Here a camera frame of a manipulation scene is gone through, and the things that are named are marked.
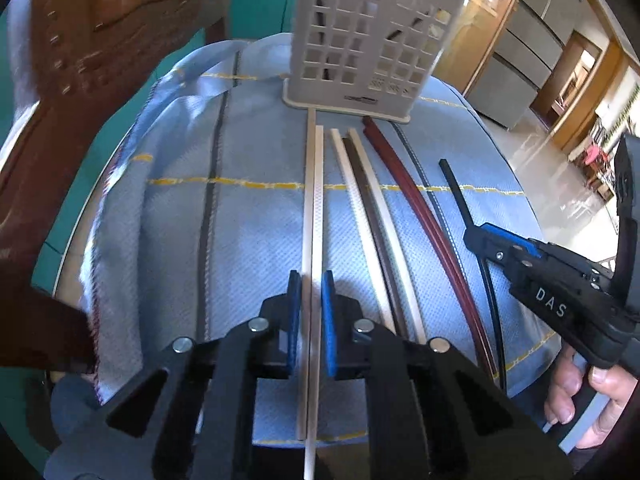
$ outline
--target red strip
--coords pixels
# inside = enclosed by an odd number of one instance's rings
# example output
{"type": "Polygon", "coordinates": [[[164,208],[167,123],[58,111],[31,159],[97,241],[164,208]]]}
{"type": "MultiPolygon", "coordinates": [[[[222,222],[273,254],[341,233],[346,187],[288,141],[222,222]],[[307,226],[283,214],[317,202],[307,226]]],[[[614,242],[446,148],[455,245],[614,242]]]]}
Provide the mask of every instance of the red strip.
{"type": "Polygon", "coordinates": [[[375,148],[376,152],[378,152],[378,155],[385,163],[385,166],[391,173],[392,177],[396,180],[402,194],[409,202],[409,205],[418,217],[418,221],[422,225],[424,232],[429,237],[431,245],[436,251],[438,259],[440,260],[444,271],[447,273],[447,277],[453,287],[453,291],[458,298],[462,312],[465,315],[466,323],[469,325],[469,330],[471,330],[471,337],[473,338],[474,346],[476,348],[478,364],[493,380],[496,368],[491,354],[489,339],[484,327],[482,326],[482,322],[480,321],[478,309],[476,308],[474,299],[471,296],[468,284],[462,275],[460,265],[452,254],[451,246],[444,237],[441,227],[433,217],[431,209],[429,209],[429,206],[427,206],[427,203],[424,201],[424,197],[416,187],[415,182],[402,165],[402,162],[396,155],[396,152],[394,152],[391,145],[389,145],[376,126],[376,123],[369,116],[363,117],[362,122],[365,125],[365,136],[369,139],[369,142],[375,148]]]}

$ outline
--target basket base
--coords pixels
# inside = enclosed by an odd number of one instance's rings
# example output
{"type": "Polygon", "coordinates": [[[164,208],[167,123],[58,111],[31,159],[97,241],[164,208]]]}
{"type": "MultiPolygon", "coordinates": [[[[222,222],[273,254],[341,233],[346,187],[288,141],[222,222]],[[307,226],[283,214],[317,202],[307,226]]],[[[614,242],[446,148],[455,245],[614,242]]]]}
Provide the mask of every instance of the basket base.
{"type": "Polygon", "coordinates": [[[290,106],[292,108],[315,108],[316,110],[325,111],[325,112],[334,112],[337,114],[349,114],[349,115],[358,115],[361,117],[369,116],[376,119],[383,119],[385,121],[393,121],[396,123],[407,124],[411,120],[411,116],[407,115],[405,117],[395,117],[392,115],[379,114],[376,112],[365,112],[364,110],[356,110],[355,108],[341,108],[337,106],[326,106],[321,104],[310,104],[310,103],[301,103],[298,101],[294,101],[287,95],[289,88],[289,78],[284,80],[284,84],[282,85],[282,100],[284,104],[290,106]]]}

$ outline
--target glossy floor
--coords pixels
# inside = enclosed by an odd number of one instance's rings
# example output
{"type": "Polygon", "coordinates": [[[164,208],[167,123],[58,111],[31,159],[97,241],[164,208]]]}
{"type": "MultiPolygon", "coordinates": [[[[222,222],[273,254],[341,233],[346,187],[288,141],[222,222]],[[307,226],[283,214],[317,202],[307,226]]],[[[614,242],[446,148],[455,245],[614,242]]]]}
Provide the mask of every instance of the glossy floor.
{"type": "Polygon", "coordinates": [[[546,129],[528,110],[511,131],[484,119],[515,172],[547,242],[599,262],[616,254],[615,200],[607,205],[586,187],[582,171],[547,140],[546,129]]]}

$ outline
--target hand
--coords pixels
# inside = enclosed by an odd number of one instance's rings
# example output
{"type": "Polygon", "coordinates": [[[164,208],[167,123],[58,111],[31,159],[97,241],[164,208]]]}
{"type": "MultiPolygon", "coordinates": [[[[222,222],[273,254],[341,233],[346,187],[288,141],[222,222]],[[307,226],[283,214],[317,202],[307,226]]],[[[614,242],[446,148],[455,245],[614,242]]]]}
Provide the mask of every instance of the hand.
{"type": "MultiPolygon", "coordinates": [[[[558,421],[566,424],[575,416],[571,397],[582,386],[582,372],[573,363],[574,354],[573,348],[562,344],[545,402],[546,420],[551,424],[557,424],[558,421]]],[[[611,370],[592,367],[589,371],[589,384],[597,392],[609,397],[610,401],[575,446],[579,449],[599,446],[604,442],[625,409],[638,380],[619,366],[614,366],[611,370]]]]}

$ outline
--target clamp screw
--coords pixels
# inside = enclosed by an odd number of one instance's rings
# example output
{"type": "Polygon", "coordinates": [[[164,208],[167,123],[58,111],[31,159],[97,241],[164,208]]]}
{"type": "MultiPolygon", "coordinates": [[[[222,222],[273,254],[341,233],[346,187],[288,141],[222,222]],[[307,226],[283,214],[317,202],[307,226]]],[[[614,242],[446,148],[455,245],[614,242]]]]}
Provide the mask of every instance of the clamp screw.
{"type": "Polygon", "coordinates": [[[172,348],[177,354],[184,354],[193,348],[193,341],[188,337],[179,337],[172,344],[172,348]]]}
{"type": "Polygon", "coordinates": [[[429,346],[436,354],[444,354],[444,352],[448,352],[451,348],[451,343],[443,337],[434,337],[429,341],[429,346]]]}
{"type": "Polygon", "coordinates": [[[269,321],[263,317],[254,317],[249,320],[249,330],[251,332],[262,332],[269,328],[269,321]]]}
{"type": "Polygon", "coordinates": [[[354,329],[356,329],[356,332],[360,332],[361,334],[368,334],[374,329],[375,325],[373,324],[372,320],[363,318],[357,320],[353,324],[353,327],[354,329]]]}

